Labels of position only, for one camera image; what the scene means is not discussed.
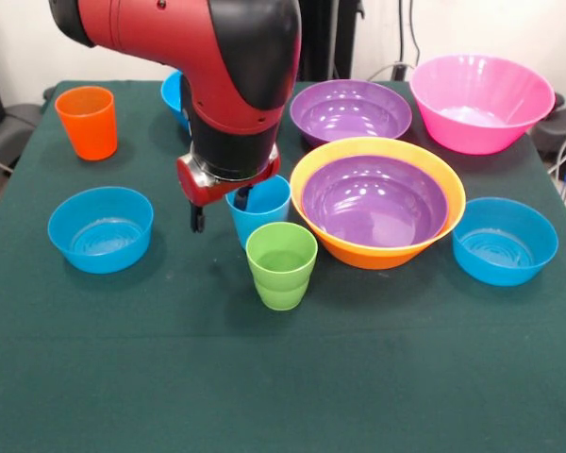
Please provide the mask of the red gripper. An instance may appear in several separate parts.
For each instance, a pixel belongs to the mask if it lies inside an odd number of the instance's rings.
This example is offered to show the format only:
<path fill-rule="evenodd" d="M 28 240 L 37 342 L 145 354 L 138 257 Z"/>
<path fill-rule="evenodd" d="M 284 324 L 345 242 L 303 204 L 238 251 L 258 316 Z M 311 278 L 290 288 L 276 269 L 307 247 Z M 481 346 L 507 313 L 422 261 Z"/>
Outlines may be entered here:
<path fill-rule="evenodd" d="M 268 158 L 267 166 L 255 176 L 241 180 L 228 180 L 205 170 L 200 159 L 191 150 L 176 160 L 176 170 L 181 188 L 190 203 L 191 231 L 203 233 L 206 217 L 204 206 L 219 201 L 227 193 L 234 192 L 233 207 L 246 211 L 253 186 L 275 176 L 281 165 L 280 153 L 275 144 Z"/>

